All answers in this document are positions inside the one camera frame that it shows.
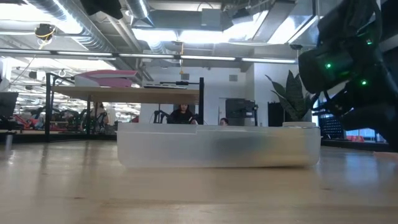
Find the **white pot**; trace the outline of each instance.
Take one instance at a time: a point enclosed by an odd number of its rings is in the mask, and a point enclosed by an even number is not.
[[[314,122],[307,121],[293,121],[293,122],[284,122],[282,124],[283,127],[303,127],[303,128],[314,128],[317,126]]]

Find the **person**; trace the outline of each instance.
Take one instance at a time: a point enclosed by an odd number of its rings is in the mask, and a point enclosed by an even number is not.
[[[189,105],[179,105],[177,110],[170,114],[173,124],[196,124],[193,113],[189,110]]]
[[[229,121],[226,118],[221,118],[220,119],[220,126],[228,126],[229,125]]]
[[[104,109],[104,104],[102,102],[98,102],[98,107],[97,107],[97,118],[99,118],[99,116],[101,116],[101,113],[106,113],[106,110]],[[95,109],[91,110],[90,116],[92,118],[94,118],[95,115]],[[104,117],[104,124],[108,124],[109,123],[109,118],[108,115],[106,115]]]

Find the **ceiling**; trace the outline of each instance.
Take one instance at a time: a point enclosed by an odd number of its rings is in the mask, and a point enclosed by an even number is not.
[[[78,0],[72,0],[80,10],[81,4]],[[250,23],[251,28],[258,29],[257,24],[260,26],[262,20],[261,14],[264,10],[269,10],[267,17],[271,16],[275,2],[279,0],[211,0],[209,2],[202,2],[201,0],[148,0],[152,10],[156,11],[175,11],[178,15],[179,12],[192,12],[202,11],[203,9],[219,9],[221,11],[233,11],[242,7],[249,7],[249,12],[257,14],[256,19]],[[114,47],[116,52],[137,52],[139,49],[151,51],[149,44],[146,40],[134,41],[134,32],[130,34],[123,29],[122,25],[130,26],[130,13],[128,13],[125,0],[120,0],[122,5],[123,19],[120,21],[109,20],[103,12],[98,12],[92,16],[84,15],[90,19],[90,29],[98,30],[100,35],[106,39],[108,44]],[[325,15],[330,9],[337,5],[339,0],[321,1],[316,0],[317,8],[316,14],[318,16]],[[34,35],[34,29],[40,23],[55,24],[60,26],[60,22],[54,22],[54,18],[50,14],[44,14],[39,9],[31,5],[13,5],[7,4],[0,7],[0,46],[12,49],[38,49],[42,45],[42,41]],[[301,27],[303,27],[310,18],[314,15],[313,0],[297,0],[295,5],[291,8],[287,17],[275,20],[274,23],[278,24],[275,31],[271,34],[271,38],[267,42],[255,41],[251,39],[239,40],[234,39],[229,42],[217,43],[184,43],[183,48],[181,45],[175,44],[172,41],[163,41],[167,52],[173,54],[180,54],[183,49],[183,54],[186,55],[202,55],[202,56],[231,56],[231,57],[257,57],[257,58],[297,58],[297,51],[292,50],[287,41],[293,36]],[[301,44],[305,48],[311,48],[315,45],[317,39],[317,20],[311,24],[302,35],[299,35],[291,44]],[[240,26],[233,31],[233,35],[242,36],[245,32],[249,32],[245,26]],[[86,51],[87,48],[78,40],[79,34],[68,35],[64,33],[65,29],[57,29],[51,42],[45,46],[45,50],[72,50],[72,51]],[[173,30],[178,36],[183,32],[181,30]],[[27,76],[27,72],[22,73],[26,66],[32,60],[32,57],[13,57],[9,58],[13,64],[13,72],[11,82],[14,82],[12,89],[23,93],[44,93],[45,89],[41,86],[34,86],[33,90],[26,90],[24,84],[28,83],[43,83],[42,81],[32,80]],[[180,63],[171,62],[167,60],[146,60],[145,62],[138,62],[135,59],[124,60],[124,63],[130,69],[137,70],[138,68],[145,69],[146,67],[179,67]],[[223,68],[240,68],[243,72],[250,66],[250,63],[243,62],[212,62],[204,60],[185,60],[184,67],[223,67]],[[66,71],[66,76],[74,76],[77,73],[85,72],[94,69],[116,69],[115,65],[109,61],[103,60],[82,60],[82,59],[65,59],[65,58],[35,58],[29,65],[29,70],[45,70],[58,73],[61,70]],[[24,98],[34,98],[26,94]],[[62,95],[57,95],[58,100],[66,99]],[[70,108],[84,107],[84,102],[68,100],[60,101],[59,106],[68,106]],[[133,108],[139,110],[139,105],[131,105]]]

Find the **black metal frame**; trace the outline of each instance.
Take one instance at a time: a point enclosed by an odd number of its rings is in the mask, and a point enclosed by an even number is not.
[[[64,77],[60,77],[59,75],[56,74],[52,74],[52,73],[46,73],[45,74],[45,87],[46,87],[46,92],[45,92],[45,107],[46,107],[46,111],[45,111],[45,124],[44,124],[44,141],[45,142],[50,142],[51,138],[50,138],[50,121],[51,121],[51,117],[52,117],[52,106],[54,103],[54,91],[52,91],[52,86],[55,86],[55,81],[57,79],[61,79],[63,81],[75,84],[73,81],[64,78]],[[204,104],[205,104],[205,79],[203,77],[199,78],[199,83],[190,83],[190,84],[199,84],[199,118],[198,118],[198,124],[202,124],[203,125],[203,117],[204,117]],[[69,139],[97,139],[97,135],[95,134],[95,125],[92,131],[91,135],[91,116],[90,116],[90,111],[91,111],[91,95],[88,96],[87,98],[87,115],[86,115],[86,134],[57,134],[57,138],[55,138],[55,140],[60,141],[60,139],[63,140],[69,140]],[[98,112],[98,102],[95,102],[95,117],[97,115]]]

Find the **snake plant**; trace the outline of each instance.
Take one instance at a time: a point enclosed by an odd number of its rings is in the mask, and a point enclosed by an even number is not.
[[[278,96],[283,109],[288,112],[293,121],[302,121],[312,107],[312,99],[309,93],[303,95],[300,74],[294,77],[292,71],[289,70],[286,87],[272,81],[268,75],[266,77],[272,82],[275,90],[271,91]]]

